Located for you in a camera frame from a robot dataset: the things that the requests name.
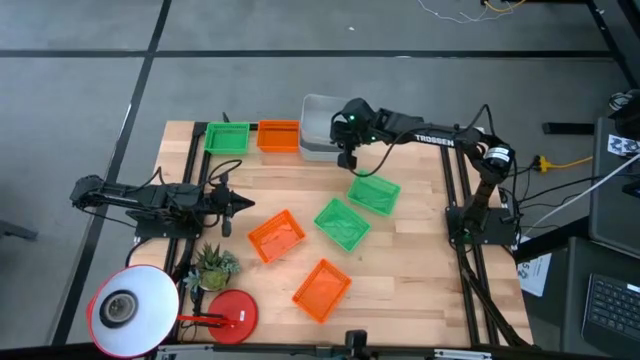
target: white lamp shade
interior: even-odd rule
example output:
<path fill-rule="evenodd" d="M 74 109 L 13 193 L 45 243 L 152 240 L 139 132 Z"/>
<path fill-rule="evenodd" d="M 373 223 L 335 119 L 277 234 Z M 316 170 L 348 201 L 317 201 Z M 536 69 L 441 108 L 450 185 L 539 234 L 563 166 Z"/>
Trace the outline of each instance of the white lamp shade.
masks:
<path fill-rule="evenodd" d="M 107 326 L 101 319 L 105 300 L 117 291 L 133 294 L 135 312 L 124 324 Z M 132 358 L 143 355 L 162 342 L 178 316 L 178 291 L 161 269 L 148 265 L 128 267 L 111 276 L 99 289 L 87 309 L 89 333 L 107 355 Z"/>

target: gray floor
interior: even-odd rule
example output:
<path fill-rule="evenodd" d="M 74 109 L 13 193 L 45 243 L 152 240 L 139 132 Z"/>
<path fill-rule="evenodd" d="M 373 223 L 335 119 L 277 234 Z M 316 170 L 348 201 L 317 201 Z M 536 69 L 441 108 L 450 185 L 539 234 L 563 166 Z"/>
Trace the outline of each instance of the gray floor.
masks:
<path fill-rule="evenodd" d="M 146 49 L 161 3 L 0 0 L 0 49 Z M 458 18 L 458 11 L 473 17 L 482 10 L 476 2 L 423 3 Z M 629 35 L 615 9 L 607 16 L 616 31 Z M 633 44 L 631 37 L 624 39 Z M 455 24 L 413 0 L 182 0 L 173 1 L 160 49 L 601 50 L 605 45 L 586 7 L 576 5 L 526 4 L 496 21 Z M 87 223 L 87 215 L 71 209 L 68 195 L 77 178 L 105 173 L 140 65 L 141 59 L 0 59 L 0 218 L 40 231 L 35 243 L 0 242 L 5 294 L 0 314 L 12 324 L 0 330 L 0 348 L 49 341 Z M 592 138 L 544 136 L 540 124 L 593 121 L 606 113 L 608 96 L 626 87 L 609 61 L 156 59 L 118 180 L 137 184 L 148 178 L 167 120 L 219 121 L 222 111 L 237 121 L 295 119 L 308 93 L 361 96 L 441 124 L 466 123 L 488 103 L 498 133 L 516 148 L 521 166 L 535 154 L 564 163 L 591 155 Z M 589 173 L 589 166 L 581 166 L 533 174 L 529 193 Z M 520 194 L 525 183 L 525 177 L 518 179 Z M 584 188 L 540 200 L 558 201 Z M 585 215 L 587 207 L 578 202 L 549 223 L 562 225 Z M 523 223 L 532 224 L 546 211 L 531 208 Z M 109 215 L 124 218 L 118 209 Z M 89 341 L 84 309 L 99 284 L 123 267 L 131 240 L 131 229 L 105 224 L 70 342 Z M 553 334 L 559 323 L 535 313 L 530 318 L 536 342 L 557 348 Z"/>

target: orange bin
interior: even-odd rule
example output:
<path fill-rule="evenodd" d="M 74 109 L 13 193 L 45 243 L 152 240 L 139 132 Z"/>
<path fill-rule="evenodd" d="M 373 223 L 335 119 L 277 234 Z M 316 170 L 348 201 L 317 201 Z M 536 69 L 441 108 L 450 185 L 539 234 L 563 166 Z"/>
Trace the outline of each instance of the orange bin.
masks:
<path fill-rule="evenodd" d="M 283 210 L 250 232 L 249 240 L 262 261 L 268 264 L 296 246 L 304 236 L 289 210 Z"/>
<path fill-rule="evenodd" d="M 351 286 L 351 278 L 326 259 L 320 260 L 293 302 L 319 323 L 324 323 Z"/>
<path fill-rule="evenodd" d="M 298 152 L 298 120 L 261 120 L 258 147 L 264 152 Z"/>

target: wooden table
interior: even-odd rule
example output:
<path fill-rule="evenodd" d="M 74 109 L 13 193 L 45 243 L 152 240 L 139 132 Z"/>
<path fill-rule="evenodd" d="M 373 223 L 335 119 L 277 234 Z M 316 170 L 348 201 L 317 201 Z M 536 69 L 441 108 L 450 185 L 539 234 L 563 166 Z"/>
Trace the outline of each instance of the wooden table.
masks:
<path fill-rule="evenodd" d="M 181 182 L 193 122 L 170 121 L 160 145 L 156 167 L 162 166 L 167 182 Z M 222 238 L 220 228 L 207 229 L 196 249 L 207 242 L 235 254 L 242 272 L 232 277 L 231 288 L 251 294 L 260 311 L 258 327 L 247 343 L 344 344 L 347 330 L 365 329 L 368 344 L 388 346 L 469 346 L 460 275 L 455 252 L 447 243 L 444 208 L 447 194 L 436 146 L 417 143 L 396 146 L 379 175 L 402 186 L 390 217 L 356 208 L 371 224 L 371 232 L 347 253 L 313 224 L 313 219 L 334 197 L 345 196 L 353 175 L 334 163 L 306 162 L 300 154 L 268 154 L 256 147 L 257 132 L 251 132 L 249 153 L 241 156 L 212 156 L 216 164 L 241 158 L 242 166 L 230 174 L 230 186 L 256 205 L 233 219 L 233 233 Z M 199 143 L 192 182 L 196 183 L 203 155 Z M 384 144 L 357 150 L 358 168 L 372 169 L 386 151 Z M 452 152 L 456 182 L 459 177 Z M 472 189 L 478 174 L 469 166 Z M 458 201 L 462 203 L 459 183 Z M 492 199 L 494 205 L 499 201 Z M 263 264 L 249 243 L 247 234 L 283 209 L 289 209 L 306 238 L 271 264 Z M 154 239 L 132 256 L 132 264 L 162 268 L 166 239 Z M 179 244 L 179 259 L 184 244 Z M 499 246 L 484 246 L 484 259 L 492 298 L 518 334 L 531 342 L 515 264 Z M 292 301 L 294 292 L 321 258 L 326 258 L 349 275 L 352 286 L 324 325 L 317 324 Z M 207 294 L 203 311 L 215 294 Z M 480 337 L 487 341 L 480 303 L 475 301 Z M 192 313 L 187 299 L 184 314 Z M 185 341 L 212 342 L 204 327 L 191 328 Z"/>

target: potted plant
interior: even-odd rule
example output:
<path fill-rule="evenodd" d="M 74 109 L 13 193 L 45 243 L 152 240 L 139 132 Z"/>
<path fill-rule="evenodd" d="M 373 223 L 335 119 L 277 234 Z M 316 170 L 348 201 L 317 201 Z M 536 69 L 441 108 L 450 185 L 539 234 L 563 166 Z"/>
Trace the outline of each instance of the potted plant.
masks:
<path fill-rule="evenodd" d="M 231 279 L 231 274 L 240 272 L 240 264 L 233 254 L 225 250 L 220 256 L 220 244 L 215 251 L 211 244 L 205 244 L 197 253 L 195 265 L 184 279 L 189 291 L 195 292 L 198 287 L 205 291 L 220 291 Z"/>

